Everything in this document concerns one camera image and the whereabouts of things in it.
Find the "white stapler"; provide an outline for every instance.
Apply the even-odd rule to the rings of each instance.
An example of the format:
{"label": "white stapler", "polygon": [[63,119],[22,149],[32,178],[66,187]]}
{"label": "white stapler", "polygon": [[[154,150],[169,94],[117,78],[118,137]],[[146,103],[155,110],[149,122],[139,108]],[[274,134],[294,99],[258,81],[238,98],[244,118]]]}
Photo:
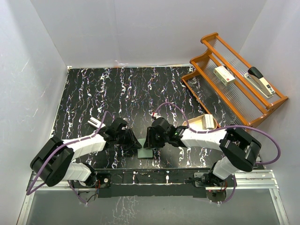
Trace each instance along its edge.
{"label": "white stapler", "polygon": [[248,70],[248,73],[245,74],[245,78],[267,98],[270,98],[275,94],[274,89],[257,68],[251,67]]}

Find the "black marble surface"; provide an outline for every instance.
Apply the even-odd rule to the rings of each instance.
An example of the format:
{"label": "black marble surface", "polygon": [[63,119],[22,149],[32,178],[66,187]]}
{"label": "black marble surface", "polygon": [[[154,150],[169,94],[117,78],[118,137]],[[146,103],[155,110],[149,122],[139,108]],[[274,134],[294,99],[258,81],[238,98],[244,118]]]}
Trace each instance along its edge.
{"label": "black marble surface", "polygon": [[[102,119],[108,110],[115,117],[127,118],[135,136],[146,137],[152,112],[163,102],[182,108],[188,119],[204,114],[201,105],[181,82],[181,77],[193,67],[128,67],[71,69],[53,128],[61,139],[89,135],[94,128],[90,117]],[[181,125],[183,116],[165,105],[159,114],[171,124]],[[112,118],[105,119],[110,124]],[[169,144],[154,152],[153,159],[138,159],[137,151],[115,147],[83,156],[77,162],[87,162],[101,168],[210,168],[222,158],[222,153],[202,147],[175,148]]]}

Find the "gray wall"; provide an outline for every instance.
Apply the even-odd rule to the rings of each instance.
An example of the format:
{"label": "gray wall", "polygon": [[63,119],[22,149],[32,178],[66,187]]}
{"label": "gray wall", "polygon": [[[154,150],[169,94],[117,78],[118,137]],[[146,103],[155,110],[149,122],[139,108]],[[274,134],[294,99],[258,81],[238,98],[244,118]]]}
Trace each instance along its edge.
{"label": "gray wall", "polygon": [[74,68],[185,64],[202,36],[237,51],[265,0],[31,0],[64,62]]}
{"label": "gray wall", "polygon": [[[274,170],[286,213],[292,225],[299,224],[300,195],[300,2],[268,0],[240,53],[289,97],[259,128],[275,137],[281,158],[268,166]],[[276,155],[274,145],[260,138],[264,160]]]}
{"label": "gray wall", "polygon": [[0,220],[16,224],[67,68],[30,0],[0,0]]}

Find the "purple cable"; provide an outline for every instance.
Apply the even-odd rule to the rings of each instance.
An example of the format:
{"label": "purple cable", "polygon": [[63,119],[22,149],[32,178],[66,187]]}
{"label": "purple cable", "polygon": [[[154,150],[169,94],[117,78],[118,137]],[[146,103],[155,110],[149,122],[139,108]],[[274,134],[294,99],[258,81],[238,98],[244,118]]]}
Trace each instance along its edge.
{"label": "purple cable", "polygon": [[194,133],[196,133],[196,134],[213,133],[213,132],[216,132],[216,131],[218,131],[218,130],[224,130],[224,129],[228,129],[228,128],[244,128],[244,129],[249,129],[249,130],[256,131],[256,132],[258,132],[258,133],[260,133],[260,134],[266,136],[267,138],[269,138],[269,139],[275,144],[278,153],[277,153],[277,156],[275,157],[275,159],[273,159],[273,160],[271,160],[271,161],[269,161],[269,162],[256,162],[257,165],[268,165],[268,164],[275,163],[275,162],[280,158],[280,156],[281,156],[281,149],[280,149],[279,144],[275,141],[275,139],[274,139],[271,135],[269,135],[269,134],[263,132],[262,130],[259,130],[259,129],[256,129],[256,128],[253,128],[253,127],[244,126],[244,125],[232,125],[232,126],[220,127],[220,128],[217,128],[217,129],[214,129],[214,130],[210,130],[210,131],[196,131],[196,130],[192,129],[192,128],[189,126],[189,122],[188,122],[188,119],[187,119],[187,116],[185,115],[185,113],[184,113],[177,105],[175,105],[175,104],[173,104],[173,103],[171,103],[171,102],[164,102],[163,104],[161,104],[161,105],[155,110],[155,112],[157,113],[158,110],[160,109],[160,107],[162,107],[163,105],[172,105],[172,106],[174,106],[175,108],[177,108],[178,110],[180,110],[180,112],[182,113],[184,119],[185,119],[186,122],[187,122],[187,127],[188,127],[188,129],[190,129],[192,132],[194,132]]}
{"label": "purple cable", "polygon": [[83,138],[80,139],[80,140],[74,140],[74,141],[71,141],[71,142],[62,144],[61,146],[59,146],[57,149],[55,149],[55,150],[50,154],[50,156],[46,159],[46,161],[44,162],[44,164],[41,166],[41,168],[40,168],[39,171],[37,172],[35,178],[33,179],[31,185],[29,186],[29,188],[28,188],[28,190],[27,190],[27,192],[26,192],[26,195],[31,195],[33,192],[35,192],[36,190],[38,190],[41,186],[43,186],[43,185],[45,184],[45,183],[42,183],[42,184],[40,184],[39,186],[37,186],[36,188],[34,188],[34,189],[32,190],[33,186],[34,186],[35,183],[37,182],[39,176],[41,175],[42,171],[43,171],[44,168],[46,167],[47,163],[50,161],[50,159],[51,159],[51,158],[52,158],[52,157],[53,157],[60,149],[62,149],[63,147],[65,147],[65,146],[67,146],[67,145],[74,144],[74,143],[77,143],[77,142],[79,142],[79,141],[84,141],[84,140],[87,140],[87,139],[90,139],[90,138],[93,138],[93,137],[96,136],[96,134],[99,132],[99,130],[100,130],[100,128],[101,128],[101,126],[102,126],[102,124],[103,124],[103,122],[104,122],[104,119],[105,119],[105,116],[106,116],[107,113],[109,113],[109,114],[111,115],[111,113],[108,112],[108,111],[105,111],[105,112],[104,112],[104,115],[103,115],[103,118],[102,118],[102,120],[101,120],[100,126],[99,126],[99,128],[95,131],[94,134],[92,134],[91,136],[83,137]]}
{"label": "purple cable", "polygon": [[69,180],[67,182],[69,183],[70,188],[77,195],[77,197],[79,198],[79,200],[82,201],[84,204],[88,204],[88,202],[86,200],[84,200],[83,198],[81,198],[80,195],[76,192],[76,190],[73,188],[71,182]]}
{"label": "purple cable", "polygon": [[236,184],[236,178],[235,178],[235,175],[234,175],[234,174],[232,175],[232,177],[233,177],[233,182],[234,182],[234,184],[233,184],[233,190],[232,190],[232,192],[231,192],[231,195],[230,195],[224,202],[222,202],[222,203],[228,202],[228,201],[233,197],[233,195],[234,195],[234,192],[235,192],[235,186],[236,186],[237,184]]}

